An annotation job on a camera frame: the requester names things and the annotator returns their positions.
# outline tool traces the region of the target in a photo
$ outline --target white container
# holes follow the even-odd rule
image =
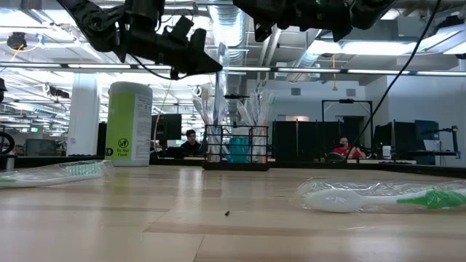
[[[391,159],[392,158],[392,147],[391,146],[382,146],[382,154],[384,159]]]
[[[114,166],[149,166],[152,89],[144,84],[115,82],[110,87],[105,159]]]

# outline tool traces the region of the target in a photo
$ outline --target plastic bag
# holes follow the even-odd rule
[[[103,178],[113,173],[114,166],[109,160],[52,164],[45,167],[1,173],[0,188],[52,186],[61,183]]]
[[[311,179],[292,197],[295,206],[336,213],[399,213],[466,206],[466,181],[445,183],[338,182]]]

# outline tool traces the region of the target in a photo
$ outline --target ceiling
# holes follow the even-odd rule
[[[24,63],[119,63],[118,58],[113,53],[96,52],[84,38],[76,27],[75,22],[54,0],[35,1],[41,2],[40,9],[22,9],[20,1],[1,1],[0,0],[0,60],[15,61]],[[102,7],[112,7],[115,4],[121,4],[122,1],[94,1]],[[422,25],[425,23],[425,14],[432,8],[433,1],[399,1],[395,4],[394,9],[387,13],[387,19],[377,23],[369,31],[354,30],[348,36],[349,39],[360,39],[361,41],[370,40],[387,40],[403,41],[411,43],[416,41],[416,37],[421,33]],[[180,6],[189,7],[190,1],[167,2],[166,9],[175,9]],[[441,12],[435,23],[439,23],[445,16],[452,12],[462,12],[464,2],[461,1],[443,1]],[[307,32],[299,32],[298,28],[288,28],[277,34],[277,41],[274,44],[274,36],[271,36],[271,44],[264,47],[263,43],[254,41],[253,20],[246,15],[237,15],[237,19],[242,24],[226,24],[222,20],[224,10],[215,7],[205,7],[199,5],[198,15],[193,18],[195,28],[204,28],[208,31],[206,49],[211,54],[215,52],[215,42],[219,39],[229,45],[230,52],[237,53],[240,57],[234,61],[237,66],[293,66],[297,64],[301,56],[309,50],[315,36],[319,32],[310,29]],[[178,15],[165,15],[162,20],[167,22],[162,25],[173,25]],[[398,35],[392,36],[382,29],[396,28]],[[6,45],[8,36],[13,31],[26,33],[28,47],[27,52],[16,52]],[[444,55],[443,52],[452,48],[459,43],[466,41],[466,33],[459,31],[447,39],[441,39],[432,47],[421,50],[415,57],[410,68],[414,70],[448,70],[457,66],[457,59],[454,55]],[[408,53],[404,55],[356,55],[356,54],[335,54],[317,56],[312,66],[319,65],[321,68],[361,68],[361,69],[399,69],[405,63]],[[132,58],[127,57],[126,63],[136,63]],[[53,115],[58,121],[68,123],[69,100],[61,100],[60,103],[53,103],[53,98],[44,92],[47,85],[57,87],[72,96],[73,73],[72,72],[46,72],[46,71],[26,71],[14,70],[11,68],[4,69],[1,77],[5,79],[9,92],[6,93],[5,99],[19,100],[36,100],[38,103],[29,103],[28,106],[4,105],[3,114],[31,114],[35,111],[37,114]],[[232,81],[237,81],[236,92],[246,90],[240,88],[245,85],[246,79],[256,79],[256,74],[247,74],[245,76],[231,76]],[[373,77],[357,75],[338,75],[340,81],[359,81],[365,85],[374,80]],[[165,97],[168,87],[170,91],[167,95],[167,105],[162,108],[163,113],[183,113],[186,119],[196,117],[197,120],[189,122],[192,126],[200,125],[202,122],[197,114],[194,114],[194,108],[191,105],[191,97],[198,85],[213,85],[215,77],[213,76],[193,76],[177,82],[165,81],[152,76],[151,74],[142,73],[103,73],[98,72],[98,83],[103,88],[102,106],[100,109],[101,120],[106,120],[108,108],[108,89],[111,83],[119,80],[140,82],[150,84],[154,91],[154,113],[161,110],[161,102]],[[321,74],[319,78],[311,81],[326,82],[333,80],[332,74]],[[31,122],[31,119],[0,119],[3,123],[13,122]]]

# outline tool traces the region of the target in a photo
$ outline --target green label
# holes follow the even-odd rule
[[[105,159],[131,160],[134,106],[135,94],[110,95]]]

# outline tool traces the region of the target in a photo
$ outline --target person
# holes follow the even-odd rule
[[[196,141],[196,131],[186,131],[186,138],[188,140],[181,145],[181,148],[184,148],[188,155],[198,154],[201,144]]]
[[[348,146],[348,138],[342,137],[340,138],[340,147],[335,148],[333,152],[346,157],[349,150],[350,150],[350,147]],[[365,157],[366,157],[366,154],[364,154],[364,152],[362,152],[358,147],[354,147],[348,156],[349,159],[365,158]]]

